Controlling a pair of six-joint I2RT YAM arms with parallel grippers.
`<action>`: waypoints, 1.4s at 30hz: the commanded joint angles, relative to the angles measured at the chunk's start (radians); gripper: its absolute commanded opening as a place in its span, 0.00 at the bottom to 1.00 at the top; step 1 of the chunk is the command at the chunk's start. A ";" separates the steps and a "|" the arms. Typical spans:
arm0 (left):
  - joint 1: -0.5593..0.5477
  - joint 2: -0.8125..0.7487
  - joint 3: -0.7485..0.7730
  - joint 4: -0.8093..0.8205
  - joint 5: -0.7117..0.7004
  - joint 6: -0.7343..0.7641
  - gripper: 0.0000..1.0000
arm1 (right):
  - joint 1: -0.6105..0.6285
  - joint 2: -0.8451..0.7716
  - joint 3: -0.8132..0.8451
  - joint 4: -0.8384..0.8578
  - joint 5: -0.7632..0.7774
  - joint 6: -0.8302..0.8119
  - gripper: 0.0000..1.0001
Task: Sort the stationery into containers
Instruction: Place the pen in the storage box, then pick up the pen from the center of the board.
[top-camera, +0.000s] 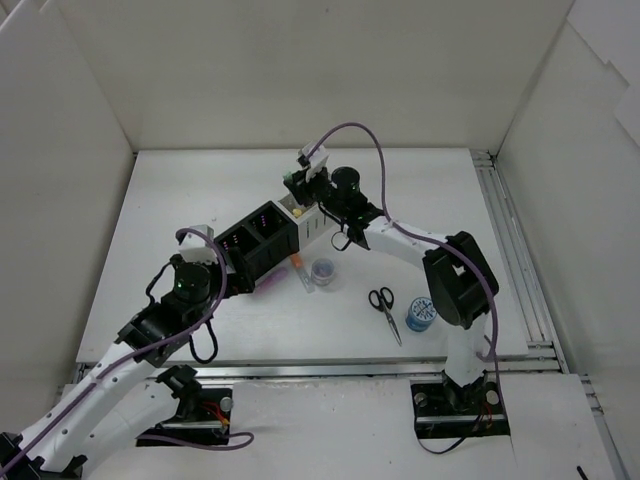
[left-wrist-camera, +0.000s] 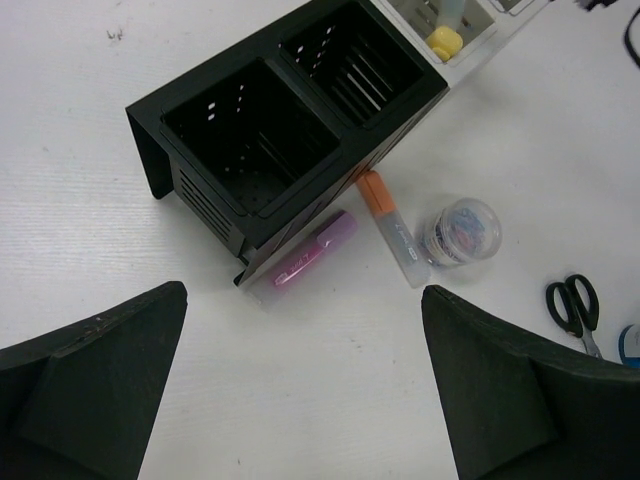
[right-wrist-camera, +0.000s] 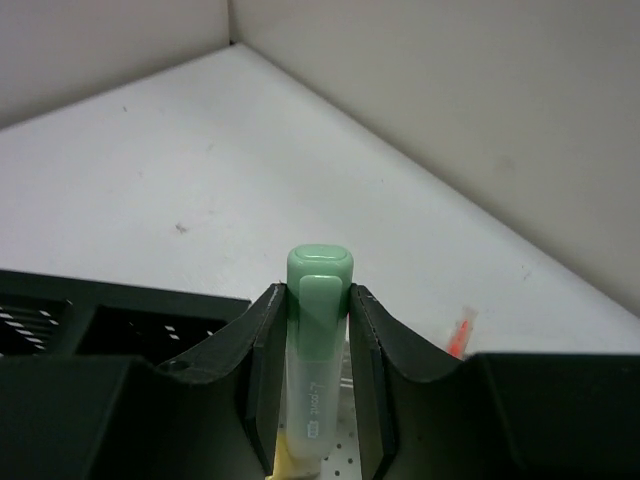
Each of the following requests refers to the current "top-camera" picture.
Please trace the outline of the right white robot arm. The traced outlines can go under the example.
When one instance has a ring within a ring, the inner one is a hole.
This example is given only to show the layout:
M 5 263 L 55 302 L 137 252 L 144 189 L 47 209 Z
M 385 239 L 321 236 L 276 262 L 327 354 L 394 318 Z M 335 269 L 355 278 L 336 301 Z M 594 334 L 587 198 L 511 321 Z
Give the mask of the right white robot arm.
M 464 412 L 479 397 L 476 384 L 485 374 L 483 361 L 495 357 L 497 333 L 485 342 L 488 319 L 497 321 L 499 284 L 474 237 L 465 231 L 431 236 L 411 231 L 391 219 L 360 191 L 352 167 L 312 176 L 299 170 L 284 176 L 284 186 L 305 207 L 316 205 L 348 238 L 365 250 L 403 260 L 422 270 L 437 315 L 449 328 L 442 388 L 445 405 Z

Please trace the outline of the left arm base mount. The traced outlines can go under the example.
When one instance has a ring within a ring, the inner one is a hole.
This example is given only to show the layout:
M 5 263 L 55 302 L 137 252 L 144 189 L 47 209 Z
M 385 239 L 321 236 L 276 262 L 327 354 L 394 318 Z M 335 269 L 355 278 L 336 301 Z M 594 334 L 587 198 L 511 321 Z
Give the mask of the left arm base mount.
M 137 447 L 175 446 L 172 440 L 203 446 L 229 444 L 232 390 L 206 387 L 196 375 L 194 368 L 183 365 L 155 377 L 154 382 L 168 387 L 178 404 L 168 419 L 138 437 Z

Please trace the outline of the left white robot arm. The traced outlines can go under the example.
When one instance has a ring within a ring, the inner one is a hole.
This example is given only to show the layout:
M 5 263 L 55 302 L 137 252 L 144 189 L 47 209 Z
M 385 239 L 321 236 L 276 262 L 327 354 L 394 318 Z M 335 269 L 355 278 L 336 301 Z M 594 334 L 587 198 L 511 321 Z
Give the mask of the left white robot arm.
M 250 293 L 255 276 L 238 249 L 174 255 L 172 290 L 118 333 L 103 358 L 43 418 L 1 436 L 6 479 L 80 479 L 128 444 L 150 442 L 165 421 L 204 415 L 201 384 L 189 365 L 166 361 L 192 332 L 210 326 L 221 300 Z

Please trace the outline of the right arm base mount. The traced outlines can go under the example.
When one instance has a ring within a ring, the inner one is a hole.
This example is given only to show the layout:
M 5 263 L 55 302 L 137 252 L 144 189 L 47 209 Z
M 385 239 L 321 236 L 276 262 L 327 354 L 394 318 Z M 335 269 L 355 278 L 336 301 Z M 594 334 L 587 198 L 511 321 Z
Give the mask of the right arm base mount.
M 458 450 L 473 439 L 511 436 L 501 375 L 483 371 L 460 387 L 448 376 L 410 383 L 413 431 L 418 445 L 434 456 Z

